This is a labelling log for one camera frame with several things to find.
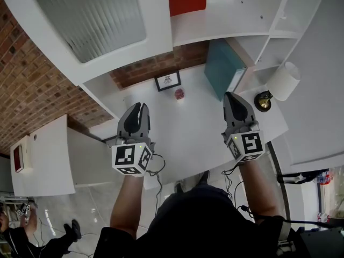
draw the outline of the white lamp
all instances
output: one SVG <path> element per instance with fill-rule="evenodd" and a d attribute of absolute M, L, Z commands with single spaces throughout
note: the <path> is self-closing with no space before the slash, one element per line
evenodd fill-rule
<path fill-rule="evenodd" d="M 279 101 L 286 100 L 300 82 L 299 69 L 291 62 L 286 62 L 268 80 L 268 91 L 262 92 L 254 98 L 254 104 L 261 112 L 271 108 L 270 99 L 274 96 Z"/>

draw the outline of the picture frame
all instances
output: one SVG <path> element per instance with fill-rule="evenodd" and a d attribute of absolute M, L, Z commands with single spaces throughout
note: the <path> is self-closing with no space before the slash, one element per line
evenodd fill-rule
<path fill-rule="evenodd" d="M 157 90 L 159 92 L 182 85 L 179 71 L 174 71 L 169 74 L 163 74 L 154 78 Z"/>

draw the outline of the frosted glass panel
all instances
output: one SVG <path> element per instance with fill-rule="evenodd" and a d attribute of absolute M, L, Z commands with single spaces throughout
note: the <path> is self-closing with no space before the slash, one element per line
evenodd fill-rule
<path fill-rule="evenodd" d="M 138 0 L 37 2 L 82 63 L 146 38 Z"/>

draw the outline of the teal box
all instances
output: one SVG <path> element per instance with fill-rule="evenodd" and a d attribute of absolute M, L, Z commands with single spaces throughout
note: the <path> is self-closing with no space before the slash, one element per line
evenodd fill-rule
<path fill-rule="evenodd" d="M 204 73 L 220 101 L 225 92 L 235 90 L 246 70 L 247 66 L 225 39 L 210 41 Z"/>

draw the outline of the brick wall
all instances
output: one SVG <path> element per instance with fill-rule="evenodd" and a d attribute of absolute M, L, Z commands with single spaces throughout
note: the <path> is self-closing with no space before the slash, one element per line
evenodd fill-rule
<path fill-rule="evenodd" d="M 125 88 L 170 71 L 204 64 L 208 47 L 209 41 L 178 46 L 173 49 L 173 52 L 153 56 L 113 70 L 111 77 L 118 87 Z"/>
<path fill-rule="evenodd" d="M 0 0 L 0 153 L 64 114 L 81 132 L 112 118 L 42 54 Z"/>

